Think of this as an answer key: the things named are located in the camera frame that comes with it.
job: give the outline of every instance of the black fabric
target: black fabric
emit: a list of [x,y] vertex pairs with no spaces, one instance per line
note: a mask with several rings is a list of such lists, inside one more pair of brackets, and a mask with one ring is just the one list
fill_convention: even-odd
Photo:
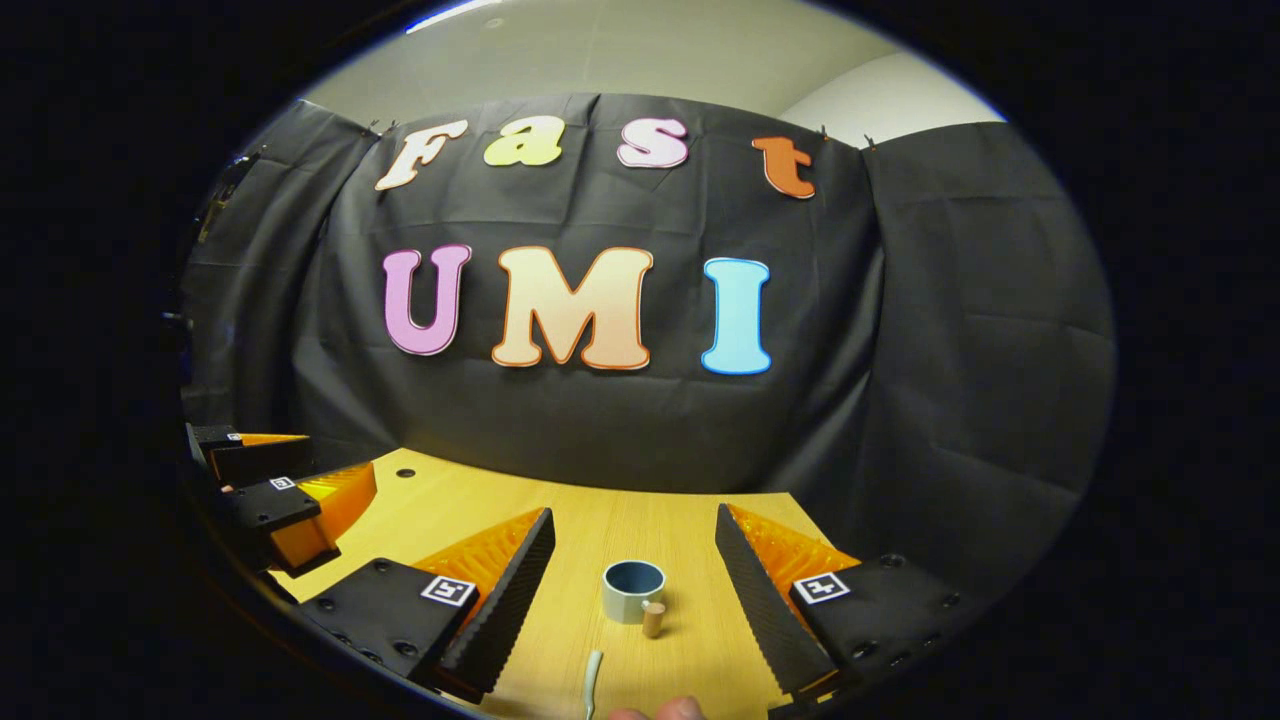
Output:
[[[503,124],[539,114],[567,123],[558,160],[484,163]],[[620,131],[643,117],[682,120],[687,161],[621,165]],[[458,119],[466,135],[416,179],[374,190],[404,135]],[[765,136],[812,155],[801,177],[815,197],[769,186],[751,147]],[[323,138],[288,163],[316,172],[274,172],[280,137]],[[564,95],[380,140],[300,102],[251,146],[264,142],[188,272],[195,423],[310,434],[321,468],[408,447],[572,484],[786,491],[841,548],[901,552],[975,596],[1025,573],[1088,483],[1114,383],[1108,297],[1069,200],[1002,123],[858,151],[730,108]],[[398,350],[383,259],[424,255],[412,314],[426,324],[425,258],[457,242],[474,255],[453,343]],[[520,245],[549,247],[571,286],[604,249],[652,252],[650,365],[590,369],[586,338],[564,365],[549,354],[534,368],[493,363],[507,300],[497,256]],[[699,363],[716,322],[703,263],[716,256],[769,265],[765,373]]]

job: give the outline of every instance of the table surface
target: table surface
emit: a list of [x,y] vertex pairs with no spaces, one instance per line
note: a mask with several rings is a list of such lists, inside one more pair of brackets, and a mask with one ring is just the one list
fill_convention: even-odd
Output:
[[[411,469],[410,478],[397,470]],[[504,475],[408,450],[374,461],[378,496],[338,541],[342,556],[291,579],[307,601],[374,557],[411,565],[535,507],[550,507],[556,552],[494,692],[479,706],[495,717],[584,717],[582,679],[604,653],[595,719],[617,707],[652,715],[694,694],[709,717],[764,719],[787,702],[760,653],[716,548],[721,502],[826,537],[787,493],[675,495],[611,491]],[[662,634],[620,625],[600,610],[600,575],[618,560],[648,560],[667,574]],[[465,701],[454,700],[461,705]]]

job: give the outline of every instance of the cup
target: cup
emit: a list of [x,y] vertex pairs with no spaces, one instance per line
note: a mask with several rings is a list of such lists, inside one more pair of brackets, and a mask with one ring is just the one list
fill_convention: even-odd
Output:
[[662,600],[667,575],[653,562],[622,560],[604,569],[600,601],[604,616],[614,623],[639,625],[644,609]]

